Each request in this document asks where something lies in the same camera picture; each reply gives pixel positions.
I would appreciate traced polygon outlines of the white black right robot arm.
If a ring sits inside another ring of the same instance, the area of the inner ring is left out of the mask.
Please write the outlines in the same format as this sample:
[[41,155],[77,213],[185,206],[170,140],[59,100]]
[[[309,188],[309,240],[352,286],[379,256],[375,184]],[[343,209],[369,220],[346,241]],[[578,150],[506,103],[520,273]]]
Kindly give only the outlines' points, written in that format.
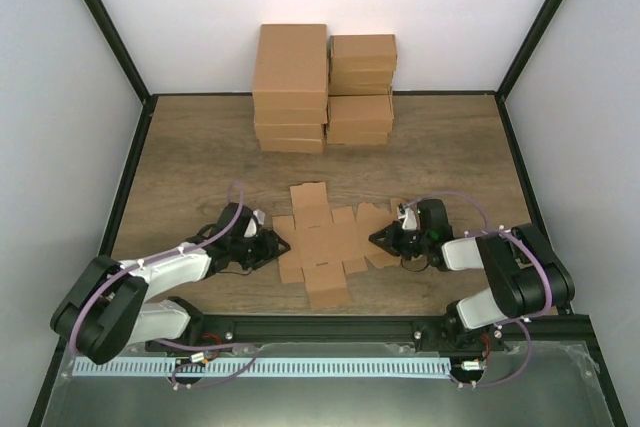
[[397,219],[367,240],[402,261],[423,258],[440,271],[485,274],[488,287],[451,303],[444,315],[443,336],[458,350],[492,325],[543,316],[575,296],[570,273],[535,225],[456,237],[444,202],[433,196],[399,204]]

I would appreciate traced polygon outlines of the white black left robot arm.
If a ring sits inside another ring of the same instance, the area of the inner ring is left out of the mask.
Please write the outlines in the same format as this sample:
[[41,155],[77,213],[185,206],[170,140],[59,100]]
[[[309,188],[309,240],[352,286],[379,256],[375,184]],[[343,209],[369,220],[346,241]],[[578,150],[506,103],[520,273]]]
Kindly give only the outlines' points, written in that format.
[[290,244],[266,227],[265,215],[229,203],[214,223],[177,247],[146,258],[93,258],[52,314],[51,329],[69,348],[97,365],[132,344],[199,352],[204,315],[188,301],[157,296],[223,273],[236,263],[250,274],[289,252]]

